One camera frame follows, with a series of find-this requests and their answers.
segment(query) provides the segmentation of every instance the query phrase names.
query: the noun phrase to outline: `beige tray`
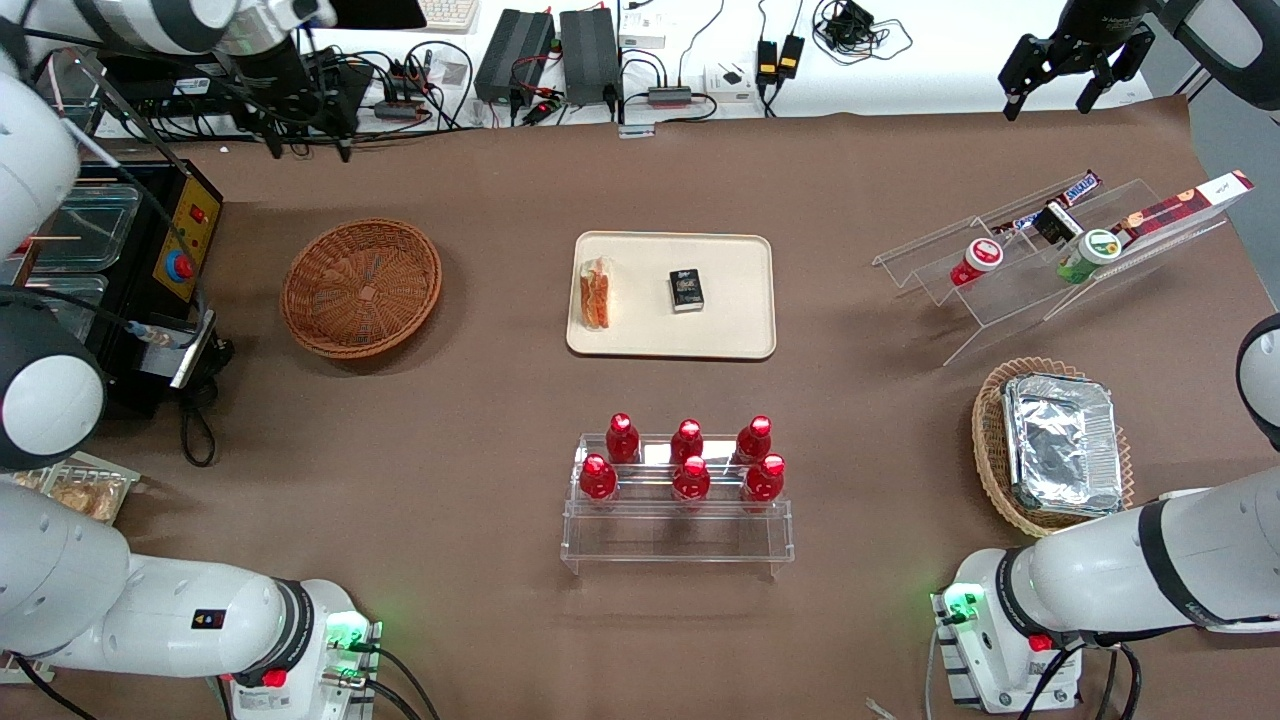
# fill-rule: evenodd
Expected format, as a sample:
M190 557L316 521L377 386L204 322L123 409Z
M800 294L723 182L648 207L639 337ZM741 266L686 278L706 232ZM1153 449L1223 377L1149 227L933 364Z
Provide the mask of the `beige tray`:
M613 261L609 328L582 324L582 263ZM696 268L705 306L671 309L668 273ZM581 355L763 360L777 347L773 251L754 234L588 232L577 238L564 342Z

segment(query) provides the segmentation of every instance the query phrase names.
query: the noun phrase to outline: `power supply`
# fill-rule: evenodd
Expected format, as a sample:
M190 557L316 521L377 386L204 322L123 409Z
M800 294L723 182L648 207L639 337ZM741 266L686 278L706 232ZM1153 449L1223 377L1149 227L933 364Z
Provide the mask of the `power supply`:
M516 60L545 56L552 50L554 37L556 23L549 14L503 10L489 41L489 49L485 50L484 60L480 63L480 70L476 72L476 97L485 102L509 102L511 91L518 90L525 97L525 105L531 104L534 94L521 87L512 76L536 87L547 60L530 60L518 65Z
M561 47L570 102L604 102L605 95L622 101L618 46L613 40L613 13L608 8L561 13Z

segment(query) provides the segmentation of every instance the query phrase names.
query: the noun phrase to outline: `red emergency stop button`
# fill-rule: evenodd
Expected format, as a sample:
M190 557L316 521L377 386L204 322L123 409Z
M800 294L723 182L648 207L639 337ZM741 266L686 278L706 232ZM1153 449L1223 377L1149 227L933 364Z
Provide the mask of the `red emergency stop button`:
M262 684L269 688L283 688L287 679L289 679L289 674L279 667L271 667L262 673Z
M1032 647L1032 652L1044 652L1046 650L1053 650L1053 638L1048 635L1030 635L1027 638L1027 644Z

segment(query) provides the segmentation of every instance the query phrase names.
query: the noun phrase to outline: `clear acrylic shelf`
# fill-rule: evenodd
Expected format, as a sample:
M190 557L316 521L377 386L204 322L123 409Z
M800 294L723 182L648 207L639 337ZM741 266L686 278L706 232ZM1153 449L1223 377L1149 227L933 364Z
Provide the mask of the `clear acrylic shelf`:
M1096 297L1106 290L1144 277L1167 259L1170 250L1226 223L1222 210L1234 201L1213 205L1142 237L1126 247L1115 264L1098 269L1080 284L1070 284L1057 275L1059 261L1070 252L1070 243L1053 246L1034 227L991 234L992 228L1043 209L1048 200L1083 177L1080 174L1065 179L1004 208L960 220L872 261L873 266L884 268L897 287L916 283L934 305L941 306L954 297L966 310L972 332L942 363L943 366L966 351L988 347L1055 318L1082 299ZM1160 200L1140 179L1111 190L1100 183L1070 213L1085 229L1110 229L1130 214ZM960 261L968 243L978 237L993 237L1000 242L1005 247L1005 260L991 273L955 287L951 284L950 270Z
M771 574L795 560L791 501L739 498L746 465L730 462L735 436L703 436L703 459L712 477L707 500L672 500L671 438L641 436L641 461L616 464L618 489L593 500L577 484L582 460L608 457L604 433L584 434L573 456L564 501L561 560L573 574L582 562L758 562Z

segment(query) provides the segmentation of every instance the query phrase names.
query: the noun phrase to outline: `round wicker basket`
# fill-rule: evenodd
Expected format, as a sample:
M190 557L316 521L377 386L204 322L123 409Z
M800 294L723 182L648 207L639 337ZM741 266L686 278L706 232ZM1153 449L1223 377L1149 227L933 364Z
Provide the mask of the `round wicker basket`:
M413 225L369 218L311 241L289 266L280 314L293 338L335 360L413 334L440 295L440 256Z
M1071 378L1084 378L1075 368L1047 357L1019 357L996 368L982 383L973 404L973 456L978 462L982 489L987 491L996 510L1019 530L1042 538L1055 530L1070 528L1088 520L1079 515L1064 515L1044 510L1028 510L1014 498L1009 482L1009 445L1005 433L1005 406L1001 388L1005 382L1027 373L1050 373ZM1133 464L1129 461L1129 441L1124 430L1116 428L1116 450L1120 452L1120 474L1124 482L1124 506L1133 507Z

